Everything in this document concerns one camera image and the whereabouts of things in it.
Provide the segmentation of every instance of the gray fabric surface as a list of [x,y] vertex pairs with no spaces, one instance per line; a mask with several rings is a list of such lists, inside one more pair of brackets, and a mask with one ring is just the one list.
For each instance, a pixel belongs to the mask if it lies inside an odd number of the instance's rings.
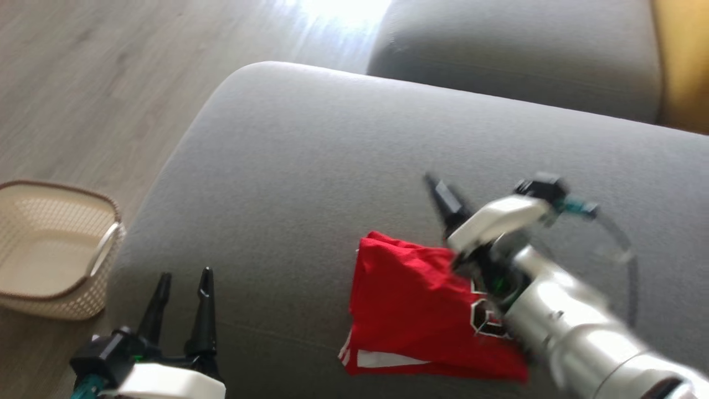
[[[113,269],[108,315],[137,326],[159,274],[173,272],[162,339],[179,353],[210,266],[218,361],[232,397],[553,397],[536,369],[518,386],[349,377],[337,359],[358,239],[378,230],[440,244],[424,171],[483,204],[546,170],[600,202],[637,246],[639,334],[706,370],[707,159],[709,140],[683,131],[303,65],[251,65],[217,89],[151,189]],[[602,237],[568,219],[543,234],[564,266],[622,312],[625,273],[594,256]]]
[[393,0],[368,75],[652,123],[648,0]]

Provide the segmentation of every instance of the gray ottoman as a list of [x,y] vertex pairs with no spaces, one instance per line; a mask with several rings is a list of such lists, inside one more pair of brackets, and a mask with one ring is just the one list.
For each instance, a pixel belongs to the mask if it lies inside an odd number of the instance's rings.
[[[635,242],[640,335],[706,369],[709,176],[700,163],[708,158],[707,138],[683,131],[303,65],[251,65],[217,89],[153,186],[113,269],[108,315],[137,326],[160,273],[173,272],[162,341],[178,354],[210,266],[230,397],[554,397],[536,368],[519,386],[350,377],[337,359],[359,238],[378,230],[441,243],[425,170],[478,204],[547,170],[599,201]],[[544,240],[623,312],[625,272],[591,256],[602,238],[564,219]]]
[[649,0],[393,0],[368,75],[652,123]]

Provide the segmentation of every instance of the basket rim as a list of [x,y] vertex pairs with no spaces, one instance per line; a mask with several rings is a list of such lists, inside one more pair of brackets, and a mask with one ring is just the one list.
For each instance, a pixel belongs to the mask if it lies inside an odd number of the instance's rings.
[[[113,222],[118,223],[121,226],[123,225],[123,222],[121,219],[121,213],[118,211],[118,204],[116,203],[116,201],[114,201],[112,198],[110,198],[106,195],[100,194],[98,192],[86,190],[84,188],[80,188],[80,187],[76,187],[76,186],[72,186],[72,185],[65,185],[65,184],[54,183],[54,182],[45,182],[45,181],[41,181],[41,180],[27,180],[27,179],[17,179],[17,180],[11,180],[9,182],[0,183],[0,190],[8,188],[8,187],[16,186],[16,185],[34,185],[34,186],[39,186],[39,187],[55,188],[55,189],[59,189],[59,190],[78,192],[79,194],[88,195],[90,197],[98,198],[100,200],[108,202],[113,207]],[[46,295],[46,296],[36,296],[36,295],[23,295],[23,294],[7,293],[4,291],[0,291],[0,298],[28,300],[28,301],[33,301],[33,302],[46,302],[46,301],[56,300],[61,297],[65,297],[65,296],[72,294],[74,291],[81,288],[88,280],[89,280],[89,277],[83,275],[79,280],[77,280],[73,285],[68,287],[66,290],[63,290],[63,291],[56,293],[56,294],[51,294],[51,295]]]

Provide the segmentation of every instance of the laundry basket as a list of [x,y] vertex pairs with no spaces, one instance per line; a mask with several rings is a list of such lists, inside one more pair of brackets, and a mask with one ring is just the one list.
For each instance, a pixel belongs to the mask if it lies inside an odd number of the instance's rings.
[[0,185],[0,305],[53,319],[88,319],[106,303],[125,236],[116,204],[74,187]]

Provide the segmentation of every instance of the yellow cushion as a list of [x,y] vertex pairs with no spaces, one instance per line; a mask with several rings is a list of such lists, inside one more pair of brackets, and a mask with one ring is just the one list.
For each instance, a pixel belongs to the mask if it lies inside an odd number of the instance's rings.
[[655,0],[664,67],[660,123],[709,133],[709,0]]

